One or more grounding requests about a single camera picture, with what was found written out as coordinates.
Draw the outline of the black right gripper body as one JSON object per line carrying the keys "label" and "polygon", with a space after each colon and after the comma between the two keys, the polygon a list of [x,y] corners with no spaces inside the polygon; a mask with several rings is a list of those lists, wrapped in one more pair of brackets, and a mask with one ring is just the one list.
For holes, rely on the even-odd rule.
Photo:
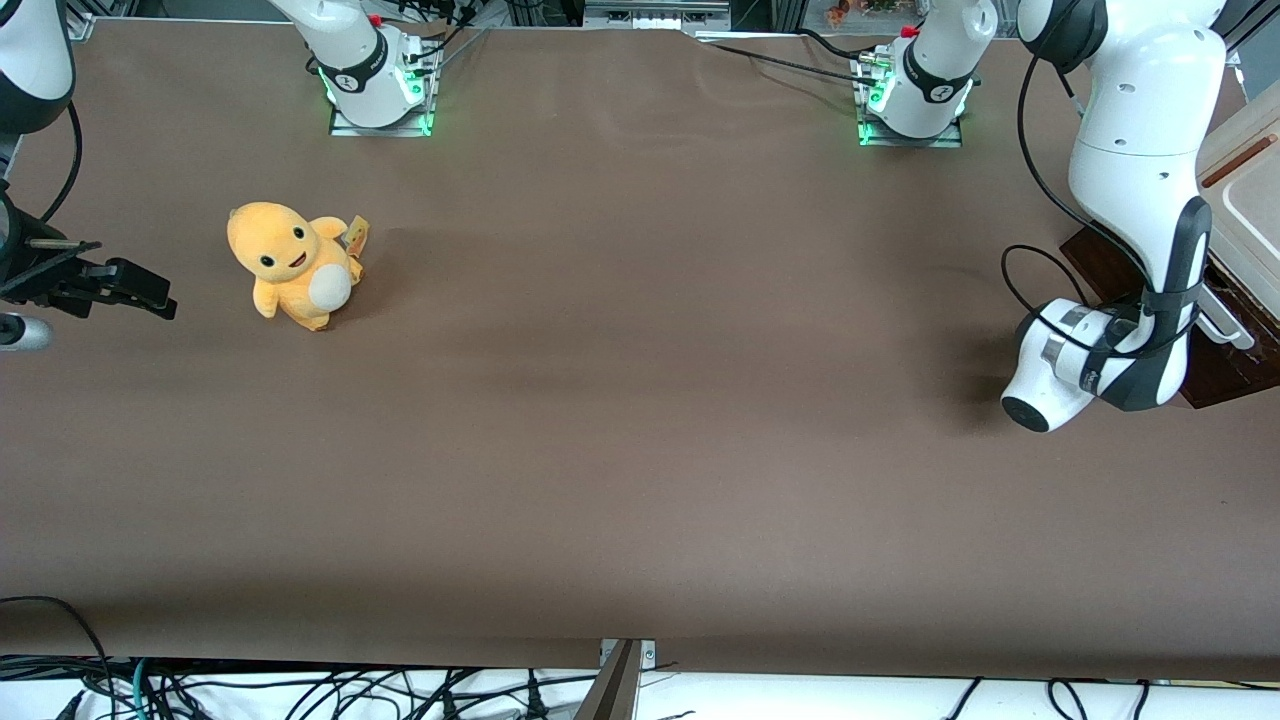
{"label": "black right gripper body", "polygon": [[96,305],[110,297],[99,277],[90,272],[99,264],[83,252],[9,252],[3,255],[3,302],[9,306],[50,307],[86,319]]}

